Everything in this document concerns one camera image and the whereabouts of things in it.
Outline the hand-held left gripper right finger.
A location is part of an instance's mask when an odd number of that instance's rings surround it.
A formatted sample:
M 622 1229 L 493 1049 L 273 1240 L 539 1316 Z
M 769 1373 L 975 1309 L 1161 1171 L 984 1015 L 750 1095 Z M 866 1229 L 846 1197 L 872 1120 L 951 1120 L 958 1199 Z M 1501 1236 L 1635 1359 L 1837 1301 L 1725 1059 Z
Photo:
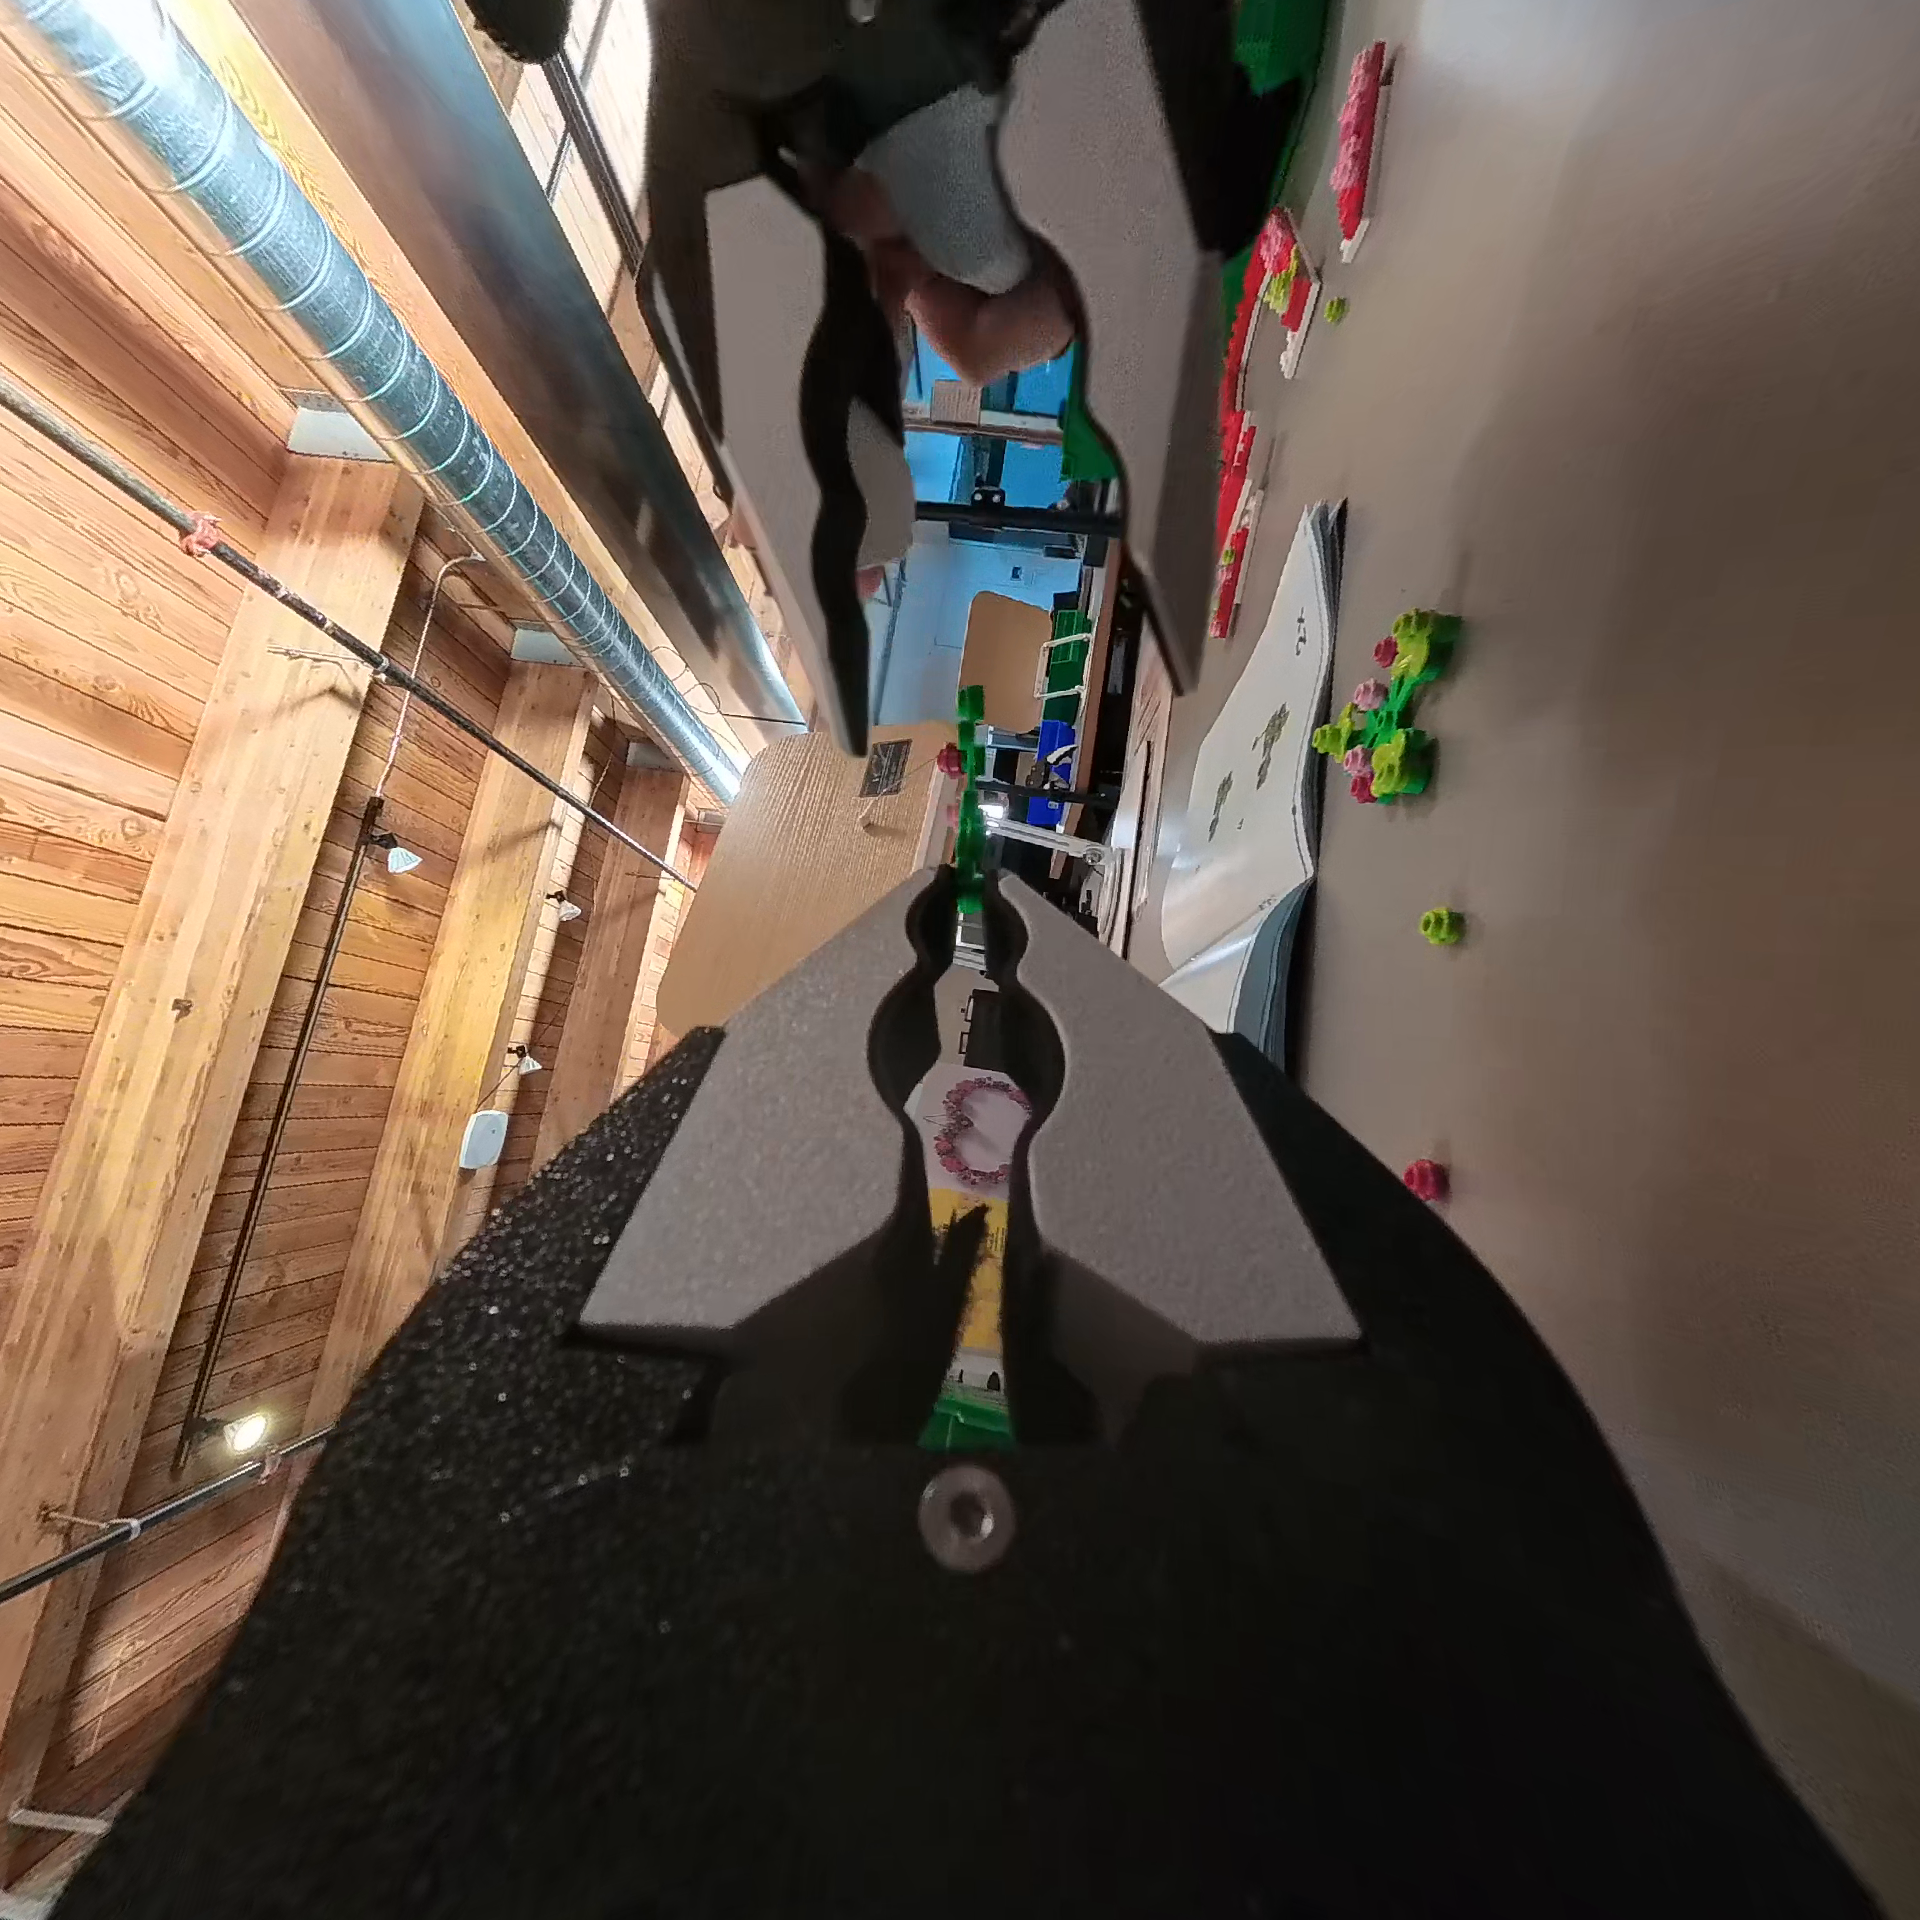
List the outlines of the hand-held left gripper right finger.
M 1026 879 L 984 891 L 1014 1161 L 1002 1359 L 1020 1448 L 1115 1441 L 1217 1363 L 1346 1359 L 1358 1309 L 1217 1032 Z

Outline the black light track rail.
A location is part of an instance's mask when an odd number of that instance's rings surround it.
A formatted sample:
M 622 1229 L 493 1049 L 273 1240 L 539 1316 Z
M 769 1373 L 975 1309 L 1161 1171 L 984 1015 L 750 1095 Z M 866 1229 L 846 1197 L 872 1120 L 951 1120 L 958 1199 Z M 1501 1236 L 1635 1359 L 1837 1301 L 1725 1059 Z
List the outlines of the black light track rail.
M 217 1433 L 217 1420 L 207 1414 L 211 1373 L 217 1373 L 217 1359 L 227 1359 L 227 1335 L 230 1335 L 230 1316 L 235 1316 L 235 1301 L 240 1301 L 240 1271 L 254 1260 L 254 1236 L 257 1236 L 257 1216 L 266 1216 L 266 1199 L 273 1199 L 274 1153 L 282 1153 L 282 1138 L 289 1138 L 289 1120 L 291 1120 L 307 1059 L 314 1045 L 321 1002 L 334 990 L 334 968 L 342 968 L 342 948 L 343 948 L 343 932 L 351 932 L 351 902 L 355 902 L 355 883 L 360 883 L 360 865 L 374 856 L 381 828 L 388 828 L 388 794 L 374 788 L 360 816 L 355 816 L 351 865 L 343 865 L 343 883 L 342 883 L 342 902 L 334 902 L 334 917 L 326 917 L 326 939 L 321 939 L 321 962 L 314 962 L 300 1031 L 291 1031 L 291 1049 L 289 1049 L 274 1109 L 273 1109 L 273 1126 L 266 1126 L 266 1141 L 257 1141 L 254 1191 L 247 1191 L 247 1209 L 235 1216 L 230 1263 L 227 1263 L 227 1282 L 217 1282 L 217 1301 L 211 1301 L 211 1324 L 207 1324 L 207 1339 L 203 1339 L 203 1363 L 193 1363 L 192 1404 L 186 1404 L 178 1441 L 174 1441 L 174 1468 L 167 1468 L 174 1479 L 186 1479 L 193 1448 L 207 1448 L 207 1433 Z

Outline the green lego plant stem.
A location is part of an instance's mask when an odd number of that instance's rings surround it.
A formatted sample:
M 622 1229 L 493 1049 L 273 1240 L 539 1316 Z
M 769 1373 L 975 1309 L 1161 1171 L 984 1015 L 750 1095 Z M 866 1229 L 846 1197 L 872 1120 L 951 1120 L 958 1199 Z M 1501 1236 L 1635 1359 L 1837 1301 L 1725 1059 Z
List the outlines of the green lego plant stem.
M 989 822 L 984 822 L 984 685 L 954 690 L 954 744 L 935 751 L 935 772 L 954 780 L 954 915 L 984 915 L 989 891 Z

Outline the long black ceiling rod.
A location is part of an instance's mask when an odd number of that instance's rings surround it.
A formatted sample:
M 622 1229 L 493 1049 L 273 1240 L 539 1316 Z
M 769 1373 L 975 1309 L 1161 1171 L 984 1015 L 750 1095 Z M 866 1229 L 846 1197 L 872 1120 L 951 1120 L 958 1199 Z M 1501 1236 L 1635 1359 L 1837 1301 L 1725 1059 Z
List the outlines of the long black ceiling rod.
M 131 468 L 119 468 L 103 442 L 94 442 L 80 426 L 71 426 L 60 408 L 48 408 L 32 391 L 23 391 L 12 376 L 0 376 L 0 408 L 28 426 L 40 442 L 61 450 L 80 472 L 94 472 L 100 481 L 107 481 L 117 492 L 129 492 L 139 514 L 152 514 L 160 531 L 178 534 L 186 559 L 207 559 L 217 567 L 230 567 L 235 580 L 247 580 L 254 592 L 266 592 L 274 611 L 289 611 L 291 619 L 307 619 L 308 634 L 321 634 L 326 642 L 342 642 L 351 663 L 360 663 L 381 685 L 398 685 L 401 696 L 414 696 L 422 709 L 432 709 L 438 719 L 449 719 L 459 733 L 470 733 L 489 760 L 514 765 L 526 780 L 537 780 L 544 801 L 560 801 L 564 811 L 577 811 L 580 822 L 601 828 L 614 845 L 628 845 L 637 861 L 650 861 L 661 879 L 682 883 L 695 898 L 695 879 L 665 861 L 661 848 L 650 848 L 637 833 L 614 828 L 601 811 L 591 811 L 580 794 L 572 794 L 560 777 L 537 772 L 537 760 L 526 760 L 518 749 L 506 749 L 493 730 L 483 730 L 470 715 L 459 715 L 449 696 L 438 696 L 414 669 L 381 657 L 374 642 L 360 642 L 351 628 L 342 628 L 334 616 L 321 616 L 307 592 L 291 592 L 289 580 L 274 580 L 273 567 L 257 567 L 240 548 L 230 548 L 217 534 L 211 516 L 186 514 L 178 502 L 167 502 L 160 486 L 152 486 Z

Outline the open lego instruction booklet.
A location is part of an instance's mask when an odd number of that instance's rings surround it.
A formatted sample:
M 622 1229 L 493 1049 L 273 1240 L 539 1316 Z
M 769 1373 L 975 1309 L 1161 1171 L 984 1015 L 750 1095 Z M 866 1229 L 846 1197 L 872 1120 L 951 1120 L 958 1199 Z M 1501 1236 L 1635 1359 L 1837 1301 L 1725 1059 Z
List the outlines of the open lego instruction booklet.
M 1161 891 L 1166 994 L 1290 1063 L 1296 941 L 1317 883 L 1317 723 L 1334 696 L 1346 504 L 1303 504 L 1279 595 L 1196 749 Z

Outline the silver spiral duct pipe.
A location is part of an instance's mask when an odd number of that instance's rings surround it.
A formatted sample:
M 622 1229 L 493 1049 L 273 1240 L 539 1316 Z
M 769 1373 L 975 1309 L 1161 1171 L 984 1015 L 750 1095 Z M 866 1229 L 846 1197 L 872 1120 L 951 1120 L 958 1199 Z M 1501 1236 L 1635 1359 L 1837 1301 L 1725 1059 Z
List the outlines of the silver spiral duct pipe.
M 466 402 L 174 12 L 28 0 L 7 7 L 7 43 L 658 744 L 738 803 L 750 760 L 681 685 L 646 592 L 526 429 L 493 442 L 506 411 Z

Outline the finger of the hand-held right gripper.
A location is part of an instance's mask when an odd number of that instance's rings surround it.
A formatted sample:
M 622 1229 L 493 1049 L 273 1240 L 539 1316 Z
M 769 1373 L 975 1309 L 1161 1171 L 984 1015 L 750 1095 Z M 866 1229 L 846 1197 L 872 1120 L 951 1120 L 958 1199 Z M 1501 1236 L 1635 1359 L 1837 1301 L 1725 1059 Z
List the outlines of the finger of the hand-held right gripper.
M 1071 0 L 1014 60 L 996 165 L 1077 288 L 1081 408 L 1181 696 L 1203 685 L 1217 502 L 1217 267 L 1234 7 Z
M 646 308 L 804 657 L 825 730 L 866 751 L 866 573 L 913 548 L 904 358 L 854 240 L 776 171 L 646 181 Z

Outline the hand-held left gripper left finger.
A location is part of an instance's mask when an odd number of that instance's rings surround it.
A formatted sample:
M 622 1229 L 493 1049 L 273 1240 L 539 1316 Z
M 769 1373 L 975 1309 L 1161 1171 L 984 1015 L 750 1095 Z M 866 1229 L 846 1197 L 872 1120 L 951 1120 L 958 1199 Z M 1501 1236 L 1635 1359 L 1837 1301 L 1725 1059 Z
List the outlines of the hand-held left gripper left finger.
M 580 1339 L 721 1368 L 723 1437 L 921 1441 L 958 1335 L 913 1126 L 951 968 L 921 865 L 723 1025 Z

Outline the lime and pink lego flower cluster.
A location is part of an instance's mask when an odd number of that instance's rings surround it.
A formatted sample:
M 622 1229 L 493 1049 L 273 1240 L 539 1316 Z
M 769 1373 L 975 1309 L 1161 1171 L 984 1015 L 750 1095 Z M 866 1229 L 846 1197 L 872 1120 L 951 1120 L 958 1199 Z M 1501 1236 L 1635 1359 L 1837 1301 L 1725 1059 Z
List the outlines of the lime and pink lego flower cluster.
M 1421 730 L 1424 690 L 1457 669 L 1466 619 L 1457 611 L 1404 611 L 1376 642 L 1376 676 L 1309 730 L 1358 803 L 1421 801 L 1437 765 L 1432 730 Z

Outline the person's right hand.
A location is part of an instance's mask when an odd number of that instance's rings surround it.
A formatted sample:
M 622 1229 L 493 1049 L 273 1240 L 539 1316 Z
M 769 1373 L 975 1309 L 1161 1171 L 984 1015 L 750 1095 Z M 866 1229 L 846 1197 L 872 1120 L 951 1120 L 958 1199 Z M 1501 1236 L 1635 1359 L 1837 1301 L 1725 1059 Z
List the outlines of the person's right hand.
M 1077 281 L 1060 255 L 1042 255 L 1004 293 L 975 293 L 958 277 L 926 267 L 904 234 L 891 193 L 866 171 L 837 171 L 825 192 L 834 230 L 866 258 L 866 288 L 891 326 L 913 331 L 964 377 L 996 387 L 1060 361 L 1077 346 Z

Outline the rounded plywood chair back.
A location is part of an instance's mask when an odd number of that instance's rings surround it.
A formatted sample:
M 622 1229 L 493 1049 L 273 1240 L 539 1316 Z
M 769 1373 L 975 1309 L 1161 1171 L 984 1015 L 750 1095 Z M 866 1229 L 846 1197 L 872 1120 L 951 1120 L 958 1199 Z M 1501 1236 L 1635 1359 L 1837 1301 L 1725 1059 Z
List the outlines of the rounded plywood chair back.
M 984 690 L 984 723 L 996 730 L 1042 730 L 1042 657 L 1054 642 L 1054 611 L 972 592 L 964 642 L 958 642 L 958 690 Z

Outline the green lego baseplate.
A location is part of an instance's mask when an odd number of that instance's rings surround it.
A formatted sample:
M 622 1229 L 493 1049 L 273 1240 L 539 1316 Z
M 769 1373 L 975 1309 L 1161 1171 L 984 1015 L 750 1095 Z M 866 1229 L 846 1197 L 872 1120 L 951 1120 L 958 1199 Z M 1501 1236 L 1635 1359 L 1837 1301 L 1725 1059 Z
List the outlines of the green lego baseplate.
M 1234 69 L 1250 77 L 1255 97 L 1290 97 L 1296 120 L 1279 152 L 1279 171 L 1264 181 L 1264 208 L 1281 199 L 1290 165 L 1302 154 L 1303 107 L 1317 97 L 1317 77 L 1329 60 L 1329 0 L 1234 0 Z M 1071 394 L 1063 394 L 1063 481 L 1112 481 L 1115 452 L 1100 442 L 1089 411 L 1089 352 L 1071 352 Z

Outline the rounded wooden table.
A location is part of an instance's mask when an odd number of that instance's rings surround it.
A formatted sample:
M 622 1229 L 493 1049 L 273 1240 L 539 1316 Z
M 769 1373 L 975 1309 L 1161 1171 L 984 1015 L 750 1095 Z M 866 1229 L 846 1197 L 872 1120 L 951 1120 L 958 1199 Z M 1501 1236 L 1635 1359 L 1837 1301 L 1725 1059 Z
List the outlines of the rounded wooden table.
M 882 730 L 862 760 L 827 730 L 769 744 L 714 838 L 658 994 L 658 1038 L 730 1025 L 882 898 L 951 861 L 954 719 Z

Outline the shiny steel ceiling beam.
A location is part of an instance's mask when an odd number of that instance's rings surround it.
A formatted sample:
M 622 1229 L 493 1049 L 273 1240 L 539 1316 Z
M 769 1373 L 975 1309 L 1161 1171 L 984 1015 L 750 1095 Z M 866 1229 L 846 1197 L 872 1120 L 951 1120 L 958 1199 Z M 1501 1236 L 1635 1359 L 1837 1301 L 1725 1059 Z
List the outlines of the shiny steel ceiling beam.
M 804 730 L 769 637 L 738 587 L 706 514 L 591 293 L 537 165 L 459 30 L 438 0 L 314 7 L 351 63 L 368 125 L 398 152 L 422 230 L 459 268 L 457 316 L 483 326 L 475 361 L 539 442 L 682 663 L 730 685 L 730 715 Z

